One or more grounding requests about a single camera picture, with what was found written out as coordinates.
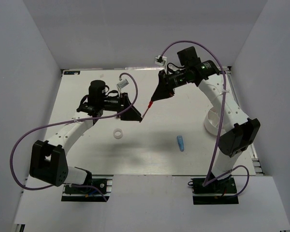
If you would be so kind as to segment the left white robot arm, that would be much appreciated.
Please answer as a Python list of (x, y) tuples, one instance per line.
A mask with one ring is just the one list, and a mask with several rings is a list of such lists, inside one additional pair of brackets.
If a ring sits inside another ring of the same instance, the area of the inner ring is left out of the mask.
[(115, 90), (114, 96), (108, 96), (107, 88), (102, 80), (92, 81), (88, 94), (82, 98), (76, 110), (73, 122), (66, 124), (46, 141), (38, 140), (34, 143), (30, 176), (56, 187), (62, 184), (75, 184), (82, 193), (92, 189), (89, 171), (68, 166), (66, 156), (71, 147), (97, 123), (104, 111), (118, 113), (123, 121), (142, 121), (141, 113), (132, 106), (127, 93)]

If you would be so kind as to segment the blue correction tape dispenser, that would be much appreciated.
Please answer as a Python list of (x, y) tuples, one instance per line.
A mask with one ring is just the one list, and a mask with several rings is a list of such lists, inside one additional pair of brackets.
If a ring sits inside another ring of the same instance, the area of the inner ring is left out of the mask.
[(184, 147), (184, 140), (181, 135), (177, 136), (177, 143), (178, 143), (179, 150), (183, 152), (185, 150), (185, 147)]

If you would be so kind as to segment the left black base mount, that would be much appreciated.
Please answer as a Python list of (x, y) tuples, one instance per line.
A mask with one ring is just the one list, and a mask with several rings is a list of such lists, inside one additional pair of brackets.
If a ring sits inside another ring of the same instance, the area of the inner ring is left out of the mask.
[(73, 184), (64, 185), (61, 201), (106, 203), (110, 198), (112, 185), (113, 176), (93, 175), (85, 187), (75, 187)]

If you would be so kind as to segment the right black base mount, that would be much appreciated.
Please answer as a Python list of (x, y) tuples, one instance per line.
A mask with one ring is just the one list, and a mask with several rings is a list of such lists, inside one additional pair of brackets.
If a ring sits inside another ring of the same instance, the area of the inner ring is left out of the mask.
[(194, 205), (228, 205), (239, 204), (235, 180), (233, 177), (203, 187), (205, 178), (193, 178), (188, 182), (192, 188)]

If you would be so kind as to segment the white round divided organizer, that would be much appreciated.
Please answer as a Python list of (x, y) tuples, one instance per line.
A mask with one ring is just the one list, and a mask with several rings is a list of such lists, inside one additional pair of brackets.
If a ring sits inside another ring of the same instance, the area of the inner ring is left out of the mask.
[(217, 136), (219, 121), (220, 118), (218, 116), (218, 113), (215, 108), (212, 107), (211, 109), (209, 109), (207, 115), (205, 116), (203, 124), (208, 133), (213, 136)]

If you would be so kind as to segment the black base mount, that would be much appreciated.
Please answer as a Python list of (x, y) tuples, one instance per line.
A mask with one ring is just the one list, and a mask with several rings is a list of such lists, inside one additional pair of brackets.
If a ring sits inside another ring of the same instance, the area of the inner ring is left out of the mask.
[(239, 204), (235, 180), (233, 177), (203, 187), (205, 178), (193, 178), (188, 182), (192, 188), (194, 205), (228, 205)]
[(110, 198), (112, 185), (113, 176), (93, 175), (85, 187), (75, 187), (73, 184), (64, 185), (61, 201), (106, 203)]

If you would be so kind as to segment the red ballpoint pen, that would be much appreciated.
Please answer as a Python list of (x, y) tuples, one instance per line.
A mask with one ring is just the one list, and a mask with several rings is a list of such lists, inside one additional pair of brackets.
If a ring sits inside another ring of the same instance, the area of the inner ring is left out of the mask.
[(152, 104), (153, 104), (153, 102), (150, 101), (149, 104), (148, 104), (148, 106), (147, 106), (147, 109), (145, 110), (145, 112), (142, 115), (142, 119), (144, 119), (145, 115), (147, 114), (148, 110), (151, 108)]

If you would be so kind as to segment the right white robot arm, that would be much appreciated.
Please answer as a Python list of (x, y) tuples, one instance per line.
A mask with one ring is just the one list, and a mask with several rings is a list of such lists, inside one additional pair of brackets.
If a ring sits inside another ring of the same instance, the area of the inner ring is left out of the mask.
[(239, 156), (254, 141), (261, 126), (258, 119), (251, 119), (239, 107), (232, 93), (226, 89), (226, 78), (221, 77), (219, 69), (211, 60), (201, 61), (195, 48), (188, 47), (177, 53), (182, 69), (168, 74), (159, 71), (159, 82), (151, 101), (172, 97), (174, 90), (186, 84), (194, 83), (211, 102), (219, 116), (214, 154), (210, 163), (209, 176), (205, 184), (219, 193), (226, 187), (225, 178), (229, 177)]

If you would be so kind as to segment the white tape roll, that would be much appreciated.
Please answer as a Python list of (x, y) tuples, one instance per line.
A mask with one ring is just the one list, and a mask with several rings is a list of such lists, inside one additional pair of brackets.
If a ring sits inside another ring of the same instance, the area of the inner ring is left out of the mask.
[(123, 137), (123, 131), (122, 131), (122, 129), (119, 129), (119, 128), (118, 129), (115, 129), (113, 131), (113, 136), (116, 139), (121, 139)]

